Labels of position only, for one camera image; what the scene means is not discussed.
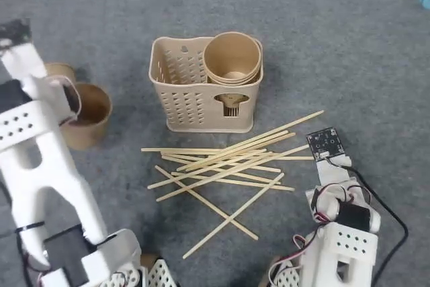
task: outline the brown paper cup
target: brown paper cup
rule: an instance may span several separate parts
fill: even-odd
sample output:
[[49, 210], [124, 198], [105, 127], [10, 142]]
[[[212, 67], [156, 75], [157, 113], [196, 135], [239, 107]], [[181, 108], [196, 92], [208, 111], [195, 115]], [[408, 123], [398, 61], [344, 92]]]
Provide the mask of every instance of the brown paper cup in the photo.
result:
[[107, 93], [94, 84], [77, 83], [82, 109], [76, 121], [61, 127], [67, 145], [78, 151], [95, 146], [105, 135], [112, 102]]
[[48, 71], [48, 75], [63, 75], [68, 77], [73, 84], [76, 83], [75, 70], [68, 64], [65, 63], [47, 63], [45, 68]]
[[203, 65], [209, 78], [218, 84], [245, 84], [260, 70], [261, 49], [246, 34], [219, 34], [205, 47]]

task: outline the robotic arm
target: robotic arm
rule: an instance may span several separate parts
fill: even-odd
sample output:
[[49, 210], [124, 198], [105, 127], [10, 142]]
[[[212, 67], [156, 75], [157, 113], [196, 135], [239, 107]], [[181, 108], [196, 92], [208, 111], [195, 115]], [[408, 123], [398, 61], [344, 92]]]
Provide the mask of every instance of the robotic arm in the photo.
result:
[[320, 178], [320, 185], [306, 192], [318, 228], [302, 238], [299, 251], [274, 263], [270, 284], [369, 287], [381, 223], [370, 206], [372, 194], [342, 168], [351, 166], [351, 159], [334, 128], [309, 134], [307, 140]]
[[[89, 185], [73, 163], [59, 124], [76, 116], [74, 102], [59, 79], [47, 77], [27, 21], [0, 25], [0, 55], [12, 77], [0, 85], [0, 170], [17, 234], [26, 251], [50, 267], [43, 285], [99, 286], [122, 270], [127, 286], [146, 286], [147, 270], [140, 267], [134, 233], [121, 230], [108, 236]], [[39, 165], [30, 161], [31, 146], [38, 147]], [[81, 225], [49, 236], [43, 211], [48, 188], [75, 208]]]

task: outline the cup rim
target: cup rim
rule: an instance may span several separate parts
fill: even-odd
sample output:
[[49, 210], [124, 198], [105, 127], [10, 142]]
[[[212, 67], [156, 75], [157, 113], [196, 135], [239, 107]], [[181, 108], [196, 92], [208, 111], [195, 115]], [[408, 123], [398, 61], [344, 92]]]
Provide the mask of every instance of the cup rim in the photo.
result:
[[65, 124], [65, 126], [68, 126], [68, 127], [72, 127], [72, 128], [92, 128], [92, 127], [96, 127], [96, 126], [99, 126], [100, 124], [104, 124], [109, 118], [110, 118], [110, 116], [112, 115], [112, 110], [113, 110], [113, 104], [112, 104], [112, 99], [111, 99], [111, 97], [110, 97], [110, 95], [107, 93], [107, 91], [105, 91], [105, 89], [103, 89], [102, 87], [100, 87], [100, 86], [98, 86], [98, 85], [96, 85], [96, 84], [94, 84], [94, 83], [88, 83], [88, 82], [76, 82], [76, 84], [75, 84], [75, 86], [76, 86], [76, 88], [79, 86], [79, 85], [90, 85], [90, 86], [92, 86], [92, 87], [96, 87], [96, 88], [98, 88], [99, 90], [101, 90], [101, 92], [103, 92], [103, 94], [107, 97], [107, 99], [108, 99], [108, 101], [109, 101], [109, 110], [108, 110], [108, 112], [107, 112], [107, 114], [104, 116], [104, 118], [103, 119], [101, 119], [99, 122], [97, 122], [97, 123], [94, 123], [94, 124], [72, 124], [72, 122], [73, 121], [71, 121], [71, 122], [69, 122], [69, 123], [67, 123], [67, 124]]
[[206, 51], [207, 51], [207, 49], [208, 49], [208, 47], [209, 47], [209, 45], [213, 42], [213, 41], [215, 41], [216, 39], [218, 39], [218, 38], [220, 38], [220, 37], [222, 37], [222, 36], [225, 36], [225, 35], [231, 35], [231, 34], [236, 34], [236, 35], [240, 35], [240, 36], [244, 36], [244, 37], [246, 37], [246, 38], [248, 38], [248, 39], [250, 39], [254, 44], [255, 44], [255, 46], [257, 47], [257, 49], [258, 49], [258, 53], [259, 53], [259, 57], [258, 57], [258, 61], [257, 61], [257, 64], [253, 67], [253, 70], [250, 72], [250, 73], [247, 73], [246, 74], [246, 77], [243, 77], [243, 78], [240, 78], [240, 79], [235, 79], [235, 80], [237, 80], [239, 83], [240, 82], [242, 82], [242, 81], [244, 81], [244, 80], [246, 80], [248, 77], [254, 77], [257, 73], [258, 73], [258, 71], [260, 70], [260, 68], [261, 68], [261, 61], [262, 61], [262, 56], [263, 56], [263, 54], [262, 54], [262, 52], [261, 52], [261, 47], [260, 47], [260, 45], [258, 44], [258, 42], [257, 42], [257, 39], [255, 39], [254, 37], [251, 37], [250, 35], [247, 35], [247, 34], [244, 34], [244, 33], [241, 33], [241, 32], [234, 32], [234, 31], [231, 31], [231, 32], [224, 32], [224, 33], [221, 33], [221, 34], [218, 34], [218, 35], [216, 35], [215, 37], [213, 37], [213, 39], [211, 39], [211, 41], [209, 41], [209, 43], [207, 43], [207, 45], [205, 46], [205, 48], [204, 48], [204, 50], [203, 50], [203, 55], [202, 55], [202, 57], [203, 57], [203, 66], [204, 66], [204, 68], [205, 68], [205, 70], [206, 70], [206, 74], [209, 76], [209, 77], [211, 77], [212, 75], [215, 75], [215, 77], [212, 77], [212, 79], [215, 79], [215, 80], [217, 80], [217, 81], [219, 81], [219, 82], [221, 82], [221, 83], [227, 83], [227, 84], [232, 84], [232, 85], [234, 85], [235, 83], [231, 83], [231, 80], [232, 79], [227, 79], [227, 78], [225, 78], [225, 77], [220, 77], [219, 75], [216, 75], [215, 73], [213, 73], [209, 68], [208, 68], [208, 66], [207, 66], [207, 64], [206, 64], [206, 59], [205, 59], [205, 56], [206, 56]]

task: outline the beige plastic basket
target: beige plastic basket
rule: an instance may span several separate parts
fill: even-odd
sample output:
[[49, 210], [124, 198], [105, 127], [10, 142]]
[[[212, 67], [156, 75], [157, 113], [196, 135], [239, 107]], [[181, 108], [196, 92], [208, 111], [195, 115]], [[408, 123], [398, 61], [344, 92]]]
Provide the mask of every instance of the beige plastic basket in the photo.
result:
[[263, 64], [250, 84], [207, 83], [202, 55], [211, 39], [161, 37], [154, 41], [149, 79], [164, 107], [167, 127], [176, 132], [248, 132], [254, 123]]

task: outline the wooden chopstick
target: wooden chopstick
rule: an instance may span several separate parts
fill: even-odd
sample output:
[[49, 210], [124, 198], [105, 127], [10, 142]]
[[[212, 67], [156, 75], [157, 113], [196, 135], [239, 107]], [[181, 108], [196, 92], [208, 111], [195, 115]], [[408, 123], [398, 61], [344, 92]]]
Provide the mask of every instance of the wooden chopstick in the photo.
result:
[[[169, 173], [167, 173], [164, 169], [162, 169], [161, 167], [155, 165], [155, 169], [157, 171], [159, 171], [160, 173], [162, 173], [164, 176], [173, 179], [174, 177], [172, 175], [170, 175]], [[179, 185], [180, 187], [185, 187], [184, 183], [181, 183], [180, 181], [175, 181], [175, 183], [177, 185]], [[220, 216], [222, 216], [223, 218], [228, 218], [228, 214], [225, 213], [224, 211], [222, 211], [221, 209], [219, 209], [218, 207], [216, 207], [215, 205], [213, 205], [211, 202], [209, 202], [207, 199], [205, 199], [203, 196], [201, 196], [200, 194], [196, 193], [193, 190], [188, 191], [188, 193], [190, 193], [192, 196], [194, 196], [195, 198], [197, 198], [201, 203], [205, 204], [207, 207], [209, 207], [210, 209], [212, 209], [213, 211], [215, 211], [216, 213], [218, 213]], [[249, 229], [247, 229], [246, 227], [244, 227], [241, 223], [237, 222], [237, 221], [232, 221], [231, 224], [233, 224], [236, 228], [238, 228], [239, 230], [242, 230], [244, 233], [246, 233], [248, 236], [250, 236], [252, 239], [254, 240], [258, 240], [258, 236], [251, 232]]]
[[279, 181], [284, 176], [284, 173], [280, 173], [273, 181], [267, 184], [264, 188], [262, 188], [258, 193], [256, 193], [251, 199], [248, 200], [245, 204], [243, 204], [235, 213], [231, 214], [228, 218], [224, 220], [220, 225], [218, 225], [211, 233], [206, 235], [199, 243], [197, 243], [194, 247], [192, 247], [185, 255], [183, 255], [183, 259], [188, 258], [191, 254], [193, 254], [196, 250], [198, 250], [202, 245], [209, 241], [216, 233], [221, 231], [231, 220], [236, 218], [240, 213], [245, 211], [252, 203], [258, 200], [269, 188], [275, 185], [277, 181]]
[[[180, 175], [183, 175], [183, 173], [178, 173], [177, 171], [172, 171], [172, 175], [180, 176]], [[193, 175], [193, 176], [190, 176], [189, 178], [206, 179], [206, 178], [208, 178], [208, 176]], [[234, 179], [227, 179], [227, 178], [217, 179], [215, 182], [240, 185], [240, 186], [252, 186], [254, 188], [264, 188], [264, 186], [266, 185], [264, 183], [254, 183], [253, 181], [236, 181]], [[290, 186], [283, 186], [283, 185], [274, 185], [271, 187], [271, 189], [279, 190], [279, 191], [289, 191], [289, 192], [294, 192], [296, 190], [295, 188], [291, 188]]]
[[212, 166], [209, 166], [209, 167], [205, 167], [205, 168], [202, 168], [202, 169], [197, 169], [195, 171], [192, 171], [191, 173], [188, 173], [188, 174], [176, 177], [175, 179], [166, 179], [165, 181], [160, 181], [158, 183], [154, 183], [152, 185], [149, 185], [148, 189], [151, 190], [153, 188], [157, 188], [157, 187], [160, 187], [160, 186], [167, 185], [169, 183], [173, 183], [174, 181], [183, 180], [185, 178], [188, 178], [188, 176], [191, 176], [191, 175], [198, 175], [198, 174], [204, 173], [206, 171], [211, 171], [211, 170], [213, 170], [215, 168], [219, 168], [219, 167], [222, 167], [222, 166], [227, 166], [230, 163], [234, 163], [236, 161], [240, 161], [242, 159], [245, 159], [245, 158], [250, 157], [250, 156], [254, 156], [254, 155], [259, 154], [259, 153], [264, 153], [265, 151], [266, 151], [266, 149], [261, 149], [260, 151], [252, 151], [252, 152], [250, 152], [250, 153], [248, 153], [246, 155], [238, 156], [238, 157], [236, 157], [234, 159], [231, 159], [229, 161], [223, 161], [222, 163], [218, 163], [218, 164], [215, 164], [215, 165], [212, 165]]
[[[201, 161], [203, 159], [201, 157], [178, 155], [178, 154], [172, 154], [168, 156], [173, 158], [185, 159], [186, 161]], [[240, 165], [240, 163], [232, 163], [231, 165], [237, 166], [237, 165]], [[269, 171], [272, 173], [281, 173], [281, 169], [279, 168], [266, 167], [266, 166], [254, 166], [254, 167], [250, 167], [250, 169], [256, 169], [258, 171]]]
[[178, 168], [177, 170], [181, 171], [181, 170], [186, 169], [188, 171], [191, 171], [193, 169], [202, 168], [206, 165], [210, 165], [210, 164], [213, 164], [217, 161], [224, 160], [228, 157], [239, 155], [239, 153], [246, 153], [247, 151], [250, 151], [253, 149], [265, 147], [267, 145], [273, 144], [273, 143], [281, 141], [283, 139], [293, 137], [295, 135], [296, 134], [294, 132], [292, 134], [290, 134], [288, 132], [288, 130], [283, 131], [283, 132], [279, 132], [278, 134], [274, 134], [272, 136], [268, 136], [268, 137], [256, 140], [254, 142], [250, 142], [246, 145], [242, 145], [240, 147], [237, 147], [237, 148], [234, 148], [234, 149], [231, 149], [228, 151], [221, 151], [217, 155], [213, 155], [211, 157], [202, 159], [201, 161], [195, 161], [189, 165], [182, 166], [182, 167]]
[[[169, 157], [169, 156], [166, 156], [166, 155], [162, 155], [161, 158], [165, 159], [166, 161], [174, 161], [174, 162], [180, 163], [180, 164], [190, 163], [189, 161], [185, 161], [183, 159], [179, 159], [179, 158], [175, 158], [175, 157]], [[221, 172], [225, 171], [225, 169], [223, 169], [223, 168], [215, 168], [215, 169], [211, 169], [211, 171], [216, 171], [218, 173], [221, 173]], [[245, 173], [235, 173], [233, 176], [237, 176], [237, 177], [241, 177], [241, 178], [247, 178], [247, 179], [252, 179], [254, 181], [261, 181], [263, 183], [270, 183], [270, 181], [271, 181], [271, 179], [269, 179], [269, 178], [255, 176], [255, 175], [250, 175], [250, 174], [245, 174]]]
[[[213, 175], [211, 177], [208, 177], [208, 178], [206, 178], [206, 179], [204, 179], [202, 181], [198, 181], [197, 183], [193, 183], [193, 184], [191, 184], [189, 186], [186, 186], [184, 188], [180, 188], [179, 190], [176, 190], [176, 191], [168, 193], [168, 194], [166, 194], [164, 196], [161, 196], [160, 198], [157, 198], [157, 202], [166, 200], [167, 198], [171, 198], [172, 196], [176, 196], [177, 194], [184, 193], [188, 189], [192, 189], [192, 188], [196, 188], [198, 186], [205, 185], [207, 183], [210, 183], [211, 181], [223, 178], [223, 177], [228, 176], [228, 175], [232, 175], [232, 174], [234, 174], [234, 173], [236, 173], [238, 171], [243, 171], [243, 170], [245, 170], [247, 168], [250, 168], [251, 166], [256, 166], [256, 165], [264, 164], [264, 163], [266, 163], [268, 161], [272, 161], [272, 160], [276, 159], [277, 157], [283, 157], [283, 156], [291, 155], [291, 154], [296, 153], [298, 151], [302, 151], [304, 149], [307, 149], [308, 147], [309, 147], [308, 145], [303, 145], [303, 146], [300, 146], [300, 147], [297, 147], [297, 148], [294, 148], [294, 149], [290, 149], [289, 151], [284, 151], [283, 153], [280, 153], [280, 154], [273, 154], [272, 156], [266, 157], [266, 158], [262, 157], [262, 156], [257, 156], [254, 159], [250, 159], [249, 161], [243, 163], [242, 165], [234, 166], [234, 167], [232, 167], [230, 169], [226, 169], [222, 173], [215, 174], [215, 175]], [[198, 174], [195, 174], [194, 172], [191, 172], [188, 175], [198, 175]]]
[[[288, 123], [288, 124], [284, 124], [283, 126], [280, 126], [280, 127], [278, 127], [278, 128], [275, 128], [275, 129], [273, 129], [273, 130], [270, 130], [270, 131], [264, 132], [263, 134], [260, 134], [260, 135], [258, 135], [258, 136], [254, 136], [254, 137], [252, 137], [252, 138], [250, 138], [250, 139], [247, 139], [247, 140], [242, 141], [242, 142], [239, 142], [239, 143], [237, 143], [237, 144], [235, 144], [235, 145], [229, 146], [229, 147], [227, 147], [227, 148], [225, 148], [225, 149], [222, 149], [218, 154], [216, 154], [216, 155], [212, 155], [211, 157], [206, 158], [206, 162], [209, 162], [209, 161], [211, 161], [211, 160], [213, 160], [213, 159], [217, 158], [217, 157], [218, 157], [219, 155], [221, 155], [221, 154], [223, 154], [223, 155], [225, 156], [225, 155], [227, 155], [227, 154], [228, 154], [228, 152], [230, 152], [230, 151], [237, 151], [237, 149], [239, 149], [239, 150], [240, 150], [240, 148], [241, 148], [241, 147], [243, 147], [243, 146], [245, 146], [245, 145], [247, 145], [247, 144], [249, 144], [249, 143], [255, 142], [256, 140], [259, 140], [259, 139], [261, 139], [261, 138], [265, 138], [265, 137], [267, 137], [267, 136], [269, 136], [269, 135], [275, 134], [276, 132], [279, 132], [279, 131], [281, 131], [281, 130], [287, 129], [287, 128], [292, 127], [292, 126], [295, 126], [295, 125], [297, 125], [297, 124], [299, 124], [299, 123], [301, 123], [301, 122], [305, 122], [305, 121], [307, 121], [307, 120], [309, 120], [309, 119], [312, 119], [312, 118], [314, 118], [314, 117], [316, 117], [316, 116], [319, 116], [319, 115], [320, 115], [320, 114], [322, 114], [323, 112], [324, 112], [324, 110], [321, 110], [321, 111], [315, 112], [315, 113], [313, 113], [313, 114], [310, 114], [310, 115], [305, 116], [305, 117], [303, 117], [303, 118], [297, 119], [297, 120], [295, 120], [295, 121], [293, 121], [293, 122], [290, 122], [290, 123]], [[201, 163], [201, 162], [199, 162], [199, 161], [198, 161], [198, 162], [195, 162], [194, 164], [191, 164], [191, 165], [189, 166], [189, 168], [188, 168], [188, 169], [193, 169], [193, 168], [192, 168], [193, 166], [195, 166], [195, 165], [201, 165], [201, 164], [202, 164], [202, 163]]]

